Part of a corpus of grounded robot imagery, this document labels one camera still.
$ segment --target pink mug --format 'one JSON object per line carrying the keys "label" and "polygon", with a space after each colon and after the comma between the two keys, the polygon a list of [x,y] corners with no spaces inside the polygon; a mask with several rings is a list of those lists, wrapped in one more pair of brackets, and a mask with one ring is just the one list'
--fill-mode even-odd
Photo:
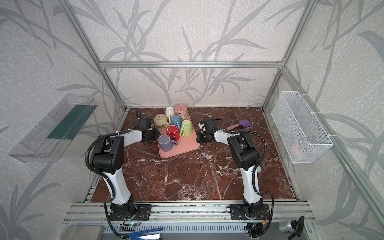
{"label": "pink mug", "polygon": [[181,121],[188,119],[187,107],[184,104],[179,104],[175,108],[175,115],[178,115]]}

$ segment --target red marble surface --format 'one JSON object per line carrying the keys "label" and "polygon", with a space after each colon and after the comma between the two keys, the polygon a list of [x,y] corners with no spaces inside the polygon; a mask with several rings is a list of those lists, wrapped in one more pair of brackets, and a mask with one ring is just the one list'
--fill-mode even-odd
{"label": "red marble surface", "polygon": [[[268,143],[262,172],[258,174],[260,191],[272,191],[275,199],[295,198],[260,108],[189,108],[188,111],[196,132],[200,131],[198,123],[210,117],[225,119],[225,127],[240,119],[248,119],[252,123],[250,129],[260,133]],[[147,108],[140,112],[142,117],[153,118],[164,109]],[[122,130],[134,127],[136,122],[135,110],[130,109]],[[255,135],[252,138],[263,154],[262,141]],[[241,200],[243,197],[240,169],[236,168],[229,147],[222,143],[204,143],[195,151],[162,159],[156,142],[152,146],[138,142],[125,148],[122,169],[136,201]],[[102,202],[109,197],[107,186],[101,179],[92,201]]]}

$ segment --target spatula handle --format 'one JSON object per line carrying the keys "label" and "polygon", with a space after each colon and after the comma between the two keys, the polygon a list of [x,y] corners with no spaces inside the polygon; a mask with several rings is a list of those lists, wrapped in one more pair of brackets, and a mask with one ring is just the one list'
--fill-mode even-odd
{"label": "spatula handle", "polygon": [[238,126],[239,126],[239,124],[238,124],[238,123],[237,123],[237,124],[235,124],[235,125],[229,126],[229,127],[227,127],[227,131],[229,131],[229,130],[232,130],[232,129],[234,129],[234,128],[238,127]]}

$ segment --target red mug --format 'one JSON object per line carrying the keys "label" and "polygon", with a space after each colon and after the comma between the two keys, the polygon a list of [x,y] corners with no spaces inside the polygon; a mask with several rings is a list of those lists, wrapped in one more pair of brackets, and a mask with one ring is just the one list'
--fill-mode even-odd
{"label": "red mug", "polygon": [[172,140],[177,141],[180,139],[180,131],[178,126],[171,125],[167,127],[167,134]]}

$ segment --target black cable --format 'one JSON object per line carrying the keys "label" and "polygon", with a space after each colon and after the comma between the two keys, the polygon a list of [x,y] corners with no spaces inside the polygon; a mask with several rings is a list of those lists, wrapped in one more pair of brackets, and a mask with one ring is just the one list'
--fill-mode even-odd
{"label": "black cable", "polygon": [[221,121],[223,121],[223,124],[221,125],[221,129],[223,129],[224,128],[224,125],[225,125],[225,120],[224,119],[222,119],[222,118],[214,118],[214,119],[212,119],[213,121],[215,121],[215,120],[221,120]]}
{"label": "black cable", "polygon": [[111,223],[111,220],[109,219],[109,215],[108,215],[108,209],[107,209],[107,203],[104,201],[104,211],[105,211],[105,215],[106,215],[106,218],[107,218],[107,222],[108,222],[108,225],[110,227],[110,229],[112,230],[112,232],[114,233],[114,235],[116,235],[118,238],[120,239],[130,239],[131,237],[124,237],[123,234],[119,234],[115,228],[112,226],[112,223]]}
{"label": "black cable", "polygon": [[139,109],[136,109],[136,117],[137,117],[137,123],[136,123],[136,125],[133,127],[133,129],[136,129],[137,126],[139,125],[139,122],[140,122],[141,113],[140,113]]}
{"label": "black cable", "polygon": [[273,216],[273,206],[274,206],[274,203],[275,203],[274,202],[273,193],[271,191],[267,191],[267,192],[264,192],[264,193],[258,192],[258,190],[256,189],[256,184],[255,184],[255,177],[256,177],[255,172],[256,172],[257,167],[265,159],[266,152],[268,150],[268,145],[267,145],[265,139],[260,134],[258,134],[257,132],[248,131],[248,130],[243,130],[243,131],[227,131],[225,129],[223,129],[223,132],[234,133],[234,134],[236,134],[236,133],[251,133],[251,134],[254,134],[254,135],[258,136],[263,141],[264,153],[263,153],[262,157],[260,158],[260,160],[255,164],[255,166],[253,167],[253,170],[252,170],[252,187],[253,187],[253,190],[256,192],[256,194],[258,194],[259,196],[265,196],[267,194],[271,195],[271,210],[270,210],[270,218],[269,218],[269,221],[268,221],[268,224],[267,224],[266,228],[262,231],[262,233],[260,235],[258,235],[258,237],[260,237],[261,235],[263,235],[268,230],[268,228],[271,225],[272,216]]}
{"label": "black cable", "polygon": [[111,223],[111,221],[110,221],[110,219],[109,219],[109,214],[108,214],[108,210],[107,210],[107,202],[112,202],[112,200],[113,200],[113,199],[115,198],[115,196],[116,196],[115,188],[113,187],[113,184],[112,184],[111,180],[108,178],[107,175],[105,175],[105,174],[102,173],[102,172],[97,171],[96,169],[94,169],[94,168],[91,166],[91,164],[89,163],[89,155],[90,155],[92,149],[94,148],[94,146],[95,146],[99,141],[104,140],[106,137],[115,136],[115,135],[120,135],[120,134],[124,134],[124,133],[128,133],[128,132],[130,132],[130,130],[126,130],[126,131],[122,131],[122,132],[114,132],[114,133],[109,133],[109,134],[105,134],[105,135],[99,136],[95,141],[93,141],[93,142],[91,143],[91,145],[89,146],[88,150],[85,152],[85,158],[84,158],[84,159],[85,159],[85,165],[87,166],[87,168],[88,168],[91,172],[96,173],[97,175],[100,175],[101,177],[103,177],[103,178],[107,181],[108,185],[109,185],[110,188],[111,188],[111,192],[112,192],[111,199],[108,200],[108,201],[106,200],[106,201],[103,202],[103,203],[104,203],[104,211],[105,211],[105,215],[106,215],[106,218],[107,218],[108,225],[109,225],[109,227],[111,228],[112,232],[113,232],[117,237],[119,237],[119,238],[121,238],[121,239],[129,239],[130,237],[128,237],[128,238],[122,238],[123,236],[120,235],[120,234],[114,229],[114,227],[112,226],[112,223]]}

